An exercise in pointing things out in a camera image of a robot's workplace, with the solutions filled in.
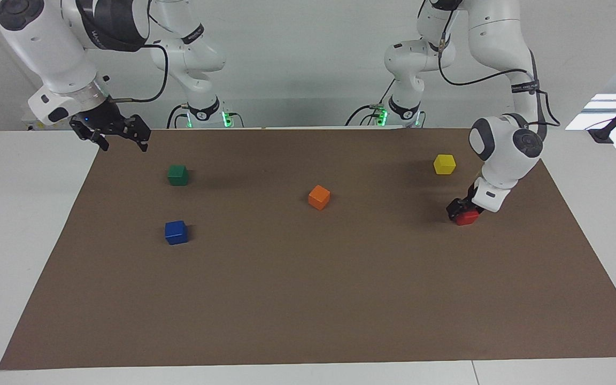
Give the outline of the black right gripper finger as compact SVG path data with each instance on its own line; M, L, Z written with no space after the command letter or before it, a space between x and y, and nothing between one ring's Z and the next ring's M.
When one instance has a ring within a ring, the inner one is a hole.
M70 125L81 141L93 142L100 148L101 151L108 151L110 144L101 133L93 131L84 124Z
M126 119L126 137L134 141L140 151L147 152L151 129L139 115L135 114Z

